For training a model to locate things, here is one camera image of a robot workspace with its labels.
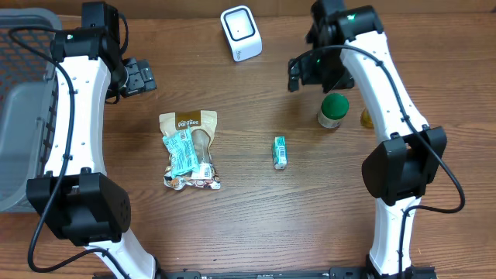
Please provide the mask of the green lid jar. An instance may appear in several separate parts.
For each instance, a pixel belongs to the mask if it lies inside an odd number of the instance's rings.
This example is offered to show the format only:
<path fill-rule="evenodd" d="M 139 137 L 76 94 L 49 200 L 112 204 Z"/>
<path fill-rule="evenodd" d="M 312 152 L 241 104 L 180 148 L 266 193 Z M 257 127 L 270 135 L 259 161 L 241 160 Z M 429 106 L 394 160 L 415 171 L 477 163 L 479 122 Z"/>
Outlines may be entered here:
<path fill-rule="evenodd" d="M 341 94 L 332 93 L 322 101 L 320 111 L 317 114 L 319 124 L 327 129 L 335 129 L 340 126 L 343 118 L 349 111 L 349 101 Z"/>

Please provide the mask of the teal tissue pack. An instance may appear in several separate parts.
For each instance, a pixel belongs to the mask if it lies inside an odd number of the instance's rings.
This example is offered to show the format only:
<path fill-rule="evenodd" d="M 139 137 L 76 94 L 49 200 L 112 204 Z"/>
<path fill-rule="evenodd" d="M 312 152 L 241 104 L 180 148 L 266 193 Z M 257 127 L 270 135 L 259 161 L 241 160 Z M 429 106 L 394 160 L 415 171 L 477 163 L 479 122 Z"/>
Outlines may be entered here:
<path fill-rule="evenodd" d="M 286 140 L 284 136 L 276 136 L 272 145 L 273 165 L 276 170 L 283 170 L 288 165 Z"/>

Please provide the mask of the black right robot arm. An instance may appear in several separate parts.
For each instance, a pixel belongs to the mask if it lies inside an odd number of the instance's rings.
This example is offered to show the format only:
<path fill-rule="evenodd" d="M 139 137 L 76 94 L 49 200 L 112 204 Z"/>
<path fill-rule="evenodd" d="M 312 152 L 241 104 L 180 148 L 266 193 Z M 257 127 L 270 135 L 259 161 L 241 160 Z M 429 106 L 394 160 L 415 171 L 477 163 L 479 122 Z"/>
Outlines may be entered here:
<path fill-rule="evenodd" d="M 318 0 L 311 13 L 306 41 L 312 50 L 289 60 L 289 91 L 305 84 L 321 84 L 324 92 L 357 86 L 377 137 L 361 167 L 375 199 L 375 225 L 359 276 L 434 278 L 434 268 L 412 265 L 409 244 L 415 206 L 436 175 L 446 133 L 430 127 L 409 98 L 372 6 L 347 9 L 341 1 Z"/>

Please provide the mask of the teal snack packet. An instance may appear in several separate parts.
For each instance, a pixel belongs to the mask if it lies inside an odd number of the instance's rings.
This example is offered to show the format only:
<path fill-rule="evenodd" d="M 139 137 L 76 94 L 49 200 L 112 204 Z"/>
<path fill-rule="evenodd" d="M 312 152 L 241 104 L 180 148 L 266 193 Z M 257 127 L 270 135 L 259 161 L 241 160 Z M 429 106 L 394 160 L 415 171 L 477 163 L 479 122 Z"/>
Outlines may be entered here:
<path fill-rule="evenodd" d="M 195 152 L 190 127 L 179 130 L 172 136 L 164 136 L 163 142 L 170 154 L 170 175 L 172 178 L 199 170 L 200 164 Z"/>

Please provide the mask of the yellow dish soap bottle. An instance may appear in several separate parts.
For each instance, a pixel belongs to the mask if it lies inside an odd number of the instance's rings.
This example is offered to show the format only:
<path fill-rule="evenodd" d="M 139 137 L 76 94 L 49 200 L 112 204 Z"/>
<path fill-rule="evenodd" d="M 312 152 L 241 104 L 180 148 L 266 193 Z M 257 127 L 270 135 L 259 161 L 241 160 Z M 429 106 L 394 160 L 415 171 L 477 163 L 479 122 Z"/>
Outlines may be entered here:
<path fill-rule="evenodd" d="M 361 126 L 363 126 L 365 128 L 373 129 L 374 124 L 373 124 L 372 118 L 371 118 L 367 109 L 364 109 L 362 111 L 361 116 L 360 116 L 360 123 L 361 123 Z"/>

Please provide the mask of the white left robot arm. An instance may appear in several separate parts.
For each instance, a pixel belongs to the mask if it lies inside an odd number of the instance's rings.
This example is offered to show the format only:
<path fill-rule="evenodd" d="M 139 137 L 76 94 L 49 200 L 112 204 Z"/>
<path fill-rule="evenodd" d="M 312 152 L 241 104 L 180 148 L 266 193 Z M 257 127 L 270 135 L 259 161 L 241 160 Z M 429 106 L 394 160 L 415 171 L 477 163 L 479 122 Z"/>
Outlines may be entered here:
<path fill-rule="evenodd" d="M 39 227 L 97 255 L 113 277 L 159 278 L 157 259 L 131 230 L 129 196 L 108 177 L 102 152 L 105 103 L 156 88 L 145 60 L 124 57 L 128 32 L 115 7 L 85 2 L 81 26 L 54 33 L 47 58 L 57 73 L 53 146 L 26 197 Z"/>

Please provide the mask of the brown snack pouch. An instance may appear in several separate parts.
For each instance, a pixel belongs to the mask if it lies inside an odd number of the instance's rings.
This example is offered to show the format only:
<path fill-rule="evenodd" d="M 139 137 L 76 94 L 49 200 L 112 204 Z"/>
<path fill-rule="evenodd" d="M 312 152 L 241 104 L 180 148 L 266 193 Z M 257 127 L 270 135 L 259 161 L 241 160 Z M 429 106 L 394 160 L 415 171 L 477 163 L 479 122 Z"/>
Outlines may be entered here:
<path fill-rule="evenodd" d="M 176 191 L 186 187 L 219 190 L 221 181 L 212 162 L 215 111 L 168 112 L 159 115 L 163 143 L 169 153 L 164 185 Z"/>

